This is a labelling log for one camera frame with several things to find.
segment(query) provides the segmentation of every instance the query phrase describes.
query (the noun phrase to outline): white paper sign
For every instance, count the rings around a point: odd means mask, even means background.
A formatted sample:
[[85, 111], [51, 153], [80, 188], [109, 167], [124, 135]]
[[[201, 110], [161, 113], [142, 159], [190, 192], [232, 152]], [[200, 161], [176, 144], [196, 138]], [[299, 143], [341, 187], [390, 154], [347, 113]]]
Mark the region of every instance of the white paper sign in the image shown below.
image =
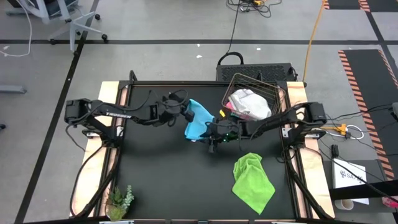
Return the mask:
[[[335, 162], [339, 163], [343, 167], [349, 169], [352, 173], [366, 181], [366, 168], [364, 166], [356, 165], [350, 162], [345, 162], [339, 159], [334, 159]], [[341, 166], [333, 163], [333, 187], [350, 187], [355, 185], [361, 185], [364, 182], [358, 180], [354, 175], [350, 174], [347, 170], [342, 168]], [[369, 205], [368, 198], [357, 198], [353, 199], [354, 202], [363, 203], [365, 205]]]

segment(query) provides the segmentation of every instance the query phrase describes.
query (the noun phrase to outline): green towel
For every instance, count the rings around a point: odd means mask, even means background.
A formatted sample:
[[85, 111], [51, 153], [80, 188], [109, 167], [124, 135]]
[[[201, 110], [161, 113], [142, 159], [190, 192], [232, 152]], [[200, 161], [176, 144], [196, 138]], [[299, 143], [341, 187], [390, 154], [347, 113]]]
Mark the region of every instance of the green towel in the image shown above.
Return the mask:
[[261, 166], [261, 156], [248, 153], [235, 162], [232, 192], [259, 215], [275, 193]]

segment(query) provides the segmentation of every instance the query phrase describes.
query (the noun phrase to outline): blue cloth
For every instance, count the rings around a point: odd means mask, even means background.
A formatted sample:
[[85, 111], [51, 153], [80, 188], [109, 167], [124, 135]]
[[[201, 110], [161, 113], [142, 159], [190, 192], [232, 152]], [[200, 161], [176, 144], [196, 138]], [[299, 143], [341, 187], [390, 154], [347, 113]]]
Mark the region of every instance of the blue cloth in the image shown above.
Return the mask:
[[189, 140], [200, 140], [201, 134], [205, 133], [207, 130], [206, 122], [212, 122], [214, 116], [209, 113], [200, 103], [193, 99], [190, 99], [190, 104], [188, 109], [192, 110], [195, 115], [193, 121], [188, 123], [185, 129], [185, 137]]

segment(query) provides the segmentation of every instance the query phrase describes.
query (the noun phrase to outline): wire basket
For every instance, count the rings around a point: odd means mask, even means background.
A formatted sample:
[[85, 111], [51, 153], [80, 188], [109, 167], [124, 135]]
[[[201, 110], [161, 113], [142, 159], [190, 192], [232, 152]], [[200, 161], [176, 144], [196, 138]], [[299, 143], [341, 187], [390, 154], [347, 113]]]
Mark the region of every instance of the wire basket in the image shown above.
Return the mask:
[[272, 115], [282, 112], [282, 105], [285, 102], [286, 92], [278, 87], [277, 85], [271, 85], [255, 78], [245, 76], [240, 73], [236, 73], [228, 86], [228, 89], [223, 97], [221, 104], [232, 113], [236, 114], [242, 119], [253, 120], [248, 114], [241, 113], [237, 110], [228, 107], [228, 97], [233, 94], [236, 90], [246, 89], [251, 90], [255, 94], [263, 97], [267, 100], [268, 107], [271, 110]]

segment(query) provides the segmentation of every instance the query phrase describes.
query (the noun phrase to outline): white cup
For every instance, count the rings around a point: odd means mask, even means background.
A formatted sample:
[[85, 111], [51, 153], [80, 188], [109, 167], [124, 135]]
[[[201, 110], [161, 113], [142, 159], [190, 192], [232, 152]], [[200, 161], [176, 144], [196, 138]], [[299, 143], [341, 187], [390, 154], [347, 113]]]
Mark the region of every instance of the white cup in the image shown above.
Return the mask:
[[351, 199], [335, 200], [335, 205], [341, 210], [351, 210], [354, 208], [354, 202]]

